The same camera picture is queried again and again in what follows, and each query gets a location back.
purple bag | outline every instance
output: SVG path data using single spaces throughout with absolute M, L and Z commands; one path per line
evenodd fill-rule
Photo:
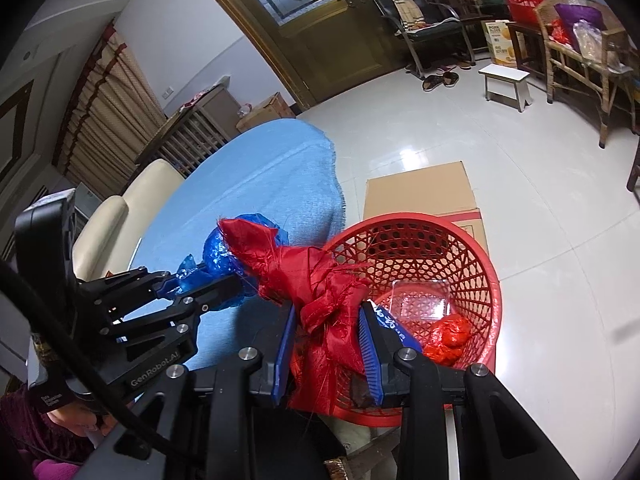
M 593 27 L 600 30 L 607 30 L 604 26 L 604 19 L 602 13 L 594 7 L 588 7 L 584 5 L 569 5 L 569 4 L 555 4 L 554 9 L 558 12 L 558 16 L 564 24 L 564 29 L 569 36 L 571 46 L 576 52 L 580 52 L 580 45 L 578 44 L 578 38 L 574 34 L 574 24 L 580 20 L 584 20 L 587 23 L 593 25 Z

basket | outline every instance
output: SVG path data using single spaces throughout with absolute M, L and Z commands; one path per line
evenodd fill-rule
M 339 264 L 362 264 L 361 277 L 372 283 L 369 297 L 386 307 L 395 280 L 447 280 L 452 309 L 474 327 L 454 368 L 476 362 L 492 368 L 502 313 L 500 285 L 484 249 L 466 231 L 435 216 L 392 213 L 346 229 L 324 249 Z M 401 408 L 356 408 L 350 381 L 350 371 L 338 374 L 334 416 L 362 426 L 400 426 Z

striped scarf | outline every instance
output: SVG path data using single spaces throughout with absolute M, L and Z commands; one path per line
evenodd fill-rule
M 428 27 L 428 24 L 424 21 L 420 7 L 418 7 L 413 0 L 393 0 L 393 3 L 396 5 L 396 9 L 398 9 L 404 30 L 411 32 Z

curtain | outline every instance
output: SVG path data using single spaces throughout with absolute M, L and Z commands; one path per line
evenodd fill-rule
M 105 199 L 122 192 L 146 143 L 166 121 L 122 37 L 109 25 L 76 84 L 54 165 Z

brown wooden door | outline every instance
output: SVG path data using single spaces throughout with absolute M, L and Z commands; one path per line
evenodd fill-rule
M 303 105 L 402 66 L 404 42 L 371 0 L 218 1 L 254 44 L 264 42 L 257 46 Z

